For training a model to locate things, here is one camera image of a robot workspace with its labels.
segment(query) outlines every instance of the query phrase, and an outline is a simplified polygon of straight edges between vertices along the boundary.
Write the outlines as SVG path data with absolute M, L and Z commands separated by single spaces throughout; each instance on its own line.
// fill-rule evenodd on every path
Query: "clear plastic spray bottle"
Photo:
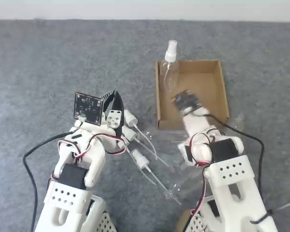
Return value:
M 173 91 L 179 75 L 179 63 L 176 60 L 177 41 L 170 40 L 165 59 L 160 63 L 160 86 L 164 91 Z

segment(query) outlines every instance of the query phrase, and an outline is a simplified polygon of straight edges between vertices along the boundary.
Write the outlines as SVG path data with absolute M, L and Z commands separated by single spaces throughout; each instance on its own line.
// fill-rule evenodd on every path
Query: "cardboard tray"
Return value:
M 227 122 L 229 108 L 219 60 L 179 61 L 179 79 L 172 92 L 163 91 L 159 85 L 160 62 L 156 62 L 156 96 L 158 129 L 178 130 L 184 125 L 179 112 L 172 104 L 172 97 L 190 89 L 202 104 L 221 121 Z

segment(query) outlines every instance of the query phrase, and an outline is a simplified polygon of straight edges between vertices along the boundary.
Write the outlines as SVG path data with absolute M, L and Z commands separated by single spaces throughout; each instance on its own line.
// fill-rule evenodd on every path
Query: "black cable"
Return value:
M 33 190 L 34 190 L 34 208 L 33 208 L 33 214 L 32 214 L 32 221 L 31 221 L 31 229 L 30 231 L 33 232 L 34 231 L 34 223 L 35 223 L 35 218 L 36 218 L 36 215 L 37 215 L 37 208 L 38 208 L 38 190 L 37 190 L 37 186 L 35 184 L 35 181 L 34 181 L 34 177 L 32 175 L 32 172 L 27 164 L 27 161 L 26 161 L 26 158 L 31 154 L 33 153 L 36 149 L 38 149 L 39 147 L 43 146 L 44 144 L 50 142 L 50 141 L 53 141 L 55 139 L 59 139 L 59 138 L 62 138 L 62 137 L 65 137 L 69 134 L 73 134 L 74 132 L 76 132 L 81 126 L 82 126 L 83 123 L 81 123 L 81 125 L 71 131 L 71 132 L 67 132 L 67 133 L 62 133 L 62 134 L 58 134 L 56 136 L 53 136 L 47 140 L 45 140 L 44 142 L 41 142 L 40 144 L 36 145 L 34 148 L 32 148 L 30 151 L 28 151 L 26 154 L 24 154 L 23 156 L 23 164 L 25 166 L 25 169 L 30 177 L 30 180 L 32 182 L 32 185 L 33 185 Z
M 262 176 L 262 162 L 263 162 L 263 156 L 264 156 L 264 143 L 262 142 L 261 139 L 255 137 L 255 136 L 252 136 L 250 134 L 247 134 L 245 132 L 242 132 L 242 131 L 239 131 L 231 126 L 229 126 L 228 124 L 226 123 L 223 123 L 222 121 L 220 121 L 216 116 L 214 115 L 211 115 L 211 114 L 205 114 L 205 115 L 196 115 L 196 114 L 193 114 L 195 116 L 204 116 L 204 117 L 211 117 L 213 118 L 215 121 L 217 121 L 219 124 L 221 124 L 222 126 L 226 127 L 226 128 L 229 128 L 230 130 L 238 133 L 238 134 L 241 134 L 241 135 L 244 135 L 248 138 L 251 138 L 257 142 L 260 143 L 261 145 L 261 152 L 260 152 L 260 157 L 259 157 L 259 168 L 258 168 L 258 190 L 259 190 L 259 194 L 261 196 L 261 199 L 263 201 L 263 194 L 262 194 L 262 185 L 261 185 L 261 176 Z M 259 224 L 260 222 L 262 222 L 263 220 L 265 220 L 268 216 L 272 215 L 273 214 L 273 210 L 272 209 L 269 209 L 266 211 L 266 214 L 264 216 L 262 216 L 259 220 L 257 221 L 250 221 L 250 223 L 256 225 L 256 224 Z
M 259 190 L 259 193 L 260 193 L 260 196 L 261 196 L 261 199 L 263 200 L 263 193 L 262 193 L 262 185 L 261 185 L 261 176 L 262 176 L 262 162 L 263 162 L 263 155 L 264 155 L 264 143 L 262 142 L 261 139 L 253 136 L 253 135 L 250 135 L 250 134 L 247 134 L 245 132 L 242 132 L 242 131 L 239 131 L 231 126 L 229 126 L 228 124 L 220 121 L 216 116 L 214 115 L 211 115 L 211 114 L 205 114 L 205 115 L 196 115 L 196 114 L 193 114 L 195 116 L 201 116 L 201 117 L 211 117 L 213 118 L 215 121 L 217 121 L 219 124 L 221 124 L 222 126 L 226 127 L 226 128 L 229 128 L 230 130 L 238 133 L 238 134 L 241 134 L 243 136 L 246 136 L 248 138 L 251 138 L 257 142 L 260 143 L 261 145 L 261 152 L 260 152 L 260 157 L 259 157 L 259 169 L 258 169 L 258 190 Z

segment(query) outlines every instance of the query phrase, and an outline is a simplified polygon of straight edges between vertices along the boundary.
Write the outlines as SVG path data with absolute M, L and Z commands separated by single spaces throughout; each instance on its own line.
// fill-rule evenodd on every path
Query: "wire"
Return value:
M 81 125 L 76 128 L 75 130 L 71 131 L 71 132 L 67 132 L 67 133 L 62 133 L 62 134 L 58 134 L 58 135 L 55 135 L 39 144 L 37 144 L 34 148 L 32 148 L 30 151 L 28 151 L 26 154 L 24 154 L 23 156 L 23 164 L 25 166 L 25 169 L 30 177 L 30 180 L 32 182 L 32 186 L 33 186 L 33 191 L 34 191 L 34 207 L 33 207 L 33 213 L 32 213 L 32 221 L 31 221 L 31 228 L 30 228 L 30 231 L 33 232 L 34 231 L 34 223 L 35 223 L 35 218 L 36 218 L 36 215 L 37 215 L 37 208 L 38 208 L 38 190 L 37 190 L 37 186 L 35 184 L 35 181 L 34 181 L 34 177 L 33 177 L 33 174 L 27 164 L 27 157 L 32 154 L 36 149 L 38 149 L 39 147 L 43 146 L 44 144 L 50 142 L 50 141 L 53 141 L 55 139 L 59 139 L 59 138 L 62 138 L 62 137 L 65 137 L 69 134 L 73 134 L 74 132 L 76 132 L 81 126 L 82 126 L 83 123 L 81 123 Z
M 156 185 L 156 183 L 155 183 L 152 179 L 150 179 L 150 178 L 149 178 L 149 177 L 144 173 L 144 171 L 139 167 L 139 165 L 137 165 L 137 163 L 136 163 L 135 159 L 133 158 L 133 156 L 132 156 L 130 150 L 129 150 L 128 148 L 127 148 L 126 150 L 127 150 L 128 154 L 130 155 L 131 159 L 133 160 L 134 164 L 135 164 L 136 167 L 138 168 L 138 170 L 143 174 L 143 176 L 144 176 L 144 177 L 145 177 L 145 178 L 146 178 L 150 183 L 152 183 L 153 185 Z
M 204 134 L 204 133 L 195 133 L 195 134 L 191 137 L 190 142 L 189 142 L 189 151 L 191 152 L 191 154 L 192 154 L 192 142 L 193 142 L 194 136 L 195 136 L 195 135 L 199 135 L 199 134 L 204 135 L 204 136 L 207 138 L 208 142 L 211 143 L 210 139 L 207 137 L 206 134 Z M 195 165 L 196 165 L 197 167 L 199 167 L 199 166 L 205 166 L 205 165 L 208 165 L 208 164 L 211 163 L 210 161 L 206 161 L 206 160 L 196 160 L 193 156 L 192 156 L 192 158 L 193 158 L 193 160 L 196 162 Z
M 155 153 L 152 151 L 152 150 L 150 150 L 145 144 L 143 144 L 140 140 L 138 140 L 138 139 L 134 139 L 138 144 L 140 144 L 142 147 L 144 147 L 147 151 L 149 151 L 151 154 L 153 154 L 153 155 L 155 155 Z M 163 159 L 161 159 L 159 156 L 157 156 L 157 158 L 165 165 L 165 166 L 167 166 L 167 167 L 169 167 L 170 165 L 167 163 L 167 162 L 165 162 Z
M 113 155 L 113 156 L 117 156 L 117 155 L 123 154 L 126 151 L 126 144 L 125 144 L 125 141 L 122 138 L 119 138 L 119 137 L 116 137 L 116 136 L 113 136 L 113 135 L 110 135 L 110 134 L 106 134 L 106 133 L 97 133 L 97 134 L 94 134 L 89 139 L 89 142 L 88 142 L 86 151 L 84 151 L 82 154 L 79 154 L 78 156 L 76 156 L 77 159 L 82 158 L 86 154 L 86 152 L 88 152 L 88 150 L 90 149 L 90 143 L 91 143 L 91 141 L 94 138 L 98 137 L 98 136 L 111 138 L 111 139 L 114 139 L 114 140 L 117 140 L 117 141 L 122 141 L 124 143 L 124 149 L 122 149 L 120 151 L 117 151 L 117 152 L 109 152 L 109 151 L 106 151 L 108 154 Z
M 226 123 L 223 123 L 222 121 L 220 121 L 216 116 L 214 115 L 211 115 L 211 114 L 205 114 L 205 115 L 196 115 L 194 113 L 192 113 L 194 116 L 198 116 L 198 117 L 211 117 L 213 118 L 215 121 L 217 121 L 219 124 L 221 124 L 222 126 L 226 127 L 226 128 L 229 128 L 230 130 L 238 133 L 238 134 L 241 134 L 243 136 L 246 136 L 250 139 L 253 139 L 255 141 L 257 141 L 258 143 L 260 143 L 261 145 L 261 152 L 260 152 L 260 157 L 259 157 L 259 168 L 258 168 L 258 190 L 259 190 L 259 193 L 260 193 L 260 196 L 261 196 L 261 199 L 263 200 L 263 193 L 262 193 L 262 184 L 261 184 L 261 176 L 262 176 L 262 162 L 263 162 L 263 156 L 264 156 L 264 143 L 262 142 L 261 139 L 255 137 L 255 136 L 252 136 L 250 134 L 247 134 L 245 132 L 242 132 L 242 131 L 239 131 L 231 126 L 229 126 L 228 124 Z
M 206 133 L 208 134 L 210 131 L 214 131 L 214 130 L 217 130 L 217 131 L 219 131 L 220 132 L 220 134 L 222 134 L 222 135 L 226 135 L 226 133 L 223 131 L 223 130 L 221 130 L 221 129 L 218 129 L 218 128 L 212 128 L 212 129 L 209 129 Z
M 288 208 L 288 207 L 290 207 L 290 203 L 285 204 L 285 205 L 283 205 L 283 206 L 277 208 L 275 211 L 277 212 L 277 211 L 283 210 L 283 209 Z
M 60 144 L 61 143 L 65 143 L 65 144 L 70 144 L 70 145 L 72 145 L 72 146 L 74 146 L 75 148 L 76 148 L 76 150 L 77 150 L 77 152 L 80 154 L 81 153 L 81 150 L 79 149 L 79 147 L 78 147 L 78 145 L 77 144 L 75 144 L 75 143 L 73 143 L 72 141 L 69 141 L 69 140 L 66 140 L 66 139 L 61 139 L 61 140 L 59 140 L 58 141 L 58 154 L 59 154 L 59 151 L 60 151 Z
M 271 216 L 273 213 L 276 213 L 276 212 L 278 212 L 278 211 L 280 211 L 280 210 L 283 210 L 283 209 L 285 209 L 285 208 L 288 208 L 288 207 L 290 207 L 290 203 L 285 204 L 285 205 L 283 205 L 283 206 L 281 206 L 281 207 L 279 207 L 279 208 L 277 208 L 277 209 L 274 209 L 274 210 L 269 209 L 269 210 L 266 211 L 266 214 L 263 215 L 260 219 L 258 219 L 258 220 L 256 220 L 256 221 L 250 221 L 250 223 L 251 223 L 251 224 L 254 224 L 254 225 L 257 225 L 257 224 L 259 224 L 260 222 L 262 222 L 263 220 L 265 220 L 268 216 Z
M 204 175 L 204 172 L 205 172 L 205 169 L 208 168 L 210 166 L 210 164 L 206 165 L 203 167 L 203 170 L 202 170 L 202 178 L 203 178 L 203 189 L 202 189 L 202 194 L 201 194 L 201 197 L 195 207 L 195 209 L 191 210 L 191 215 L 192 217 L 194 217 L 200 210 L 201 208 L 201 205 L 205 199 L 205 194 L 206 194 L 206 181 L 205 181 L 205 175 Z
M 150 141 L 150 139 L 147 138 L 146 135 L 144 135 L 144 133 L 137 127 L 136 124 L 133 125 L 138 131 L 139 133 L 149 142 L 149 144 L 151 145 L 151 147 L 153 148 L 153 151 L 155 153 L 155 157 L 156 159 L 158 159 L 158 155 L 157 155 L 157 152 L 156 152 L 156 149 L 155 149 L 155 146 L 152 144 L 152 142 Z

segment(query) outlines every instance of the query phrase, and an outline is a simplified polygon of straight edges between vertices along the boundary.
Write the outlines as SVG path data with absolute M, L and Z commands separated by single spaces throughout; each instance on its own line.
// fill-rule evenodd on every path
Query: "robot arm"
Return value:
M 81 159 L 89 165 L 88 170 L 76 165 L 75 157 L 79 156 L 75 155 L 78 153 L 77 149 L 70 143 L 59 141 L 59 161 L 44 199 L 36 232 L 92 232 L 96 229 L 105 211 L 105 202 L 92 195 L 92 187 L 105 164 L 105 149 L 116 147 L 116 141 L 106 136 L 92 139 L 94 135 L 101 133 L 115 135 L 115 131 L 106 124 L 95 126 L 84 122 L 75 133 L 64 138 L 64 141 L 77 144 L 79 150 L 85 152 Z M 108 227 L 111 226 L 112 231 L 115 231 L 110 220 L 108 222 Z
M 244 145 L 240 138 L 221 135 L 203 115 L 209 114 L 198 98 L 184 91 L 174 98 L 189 139 L 178 148 L 189 165 L 204 166 L 203 177 L 208 180 L 212 196 L 203 195 L 192 211 L 186 232 L 276 232 L 272 217 L 252 224 L 267 212 L 254 173 L 246 155 L 240 156 Z M 230 186 L 236 185 L 239 195 L 232 194 Z

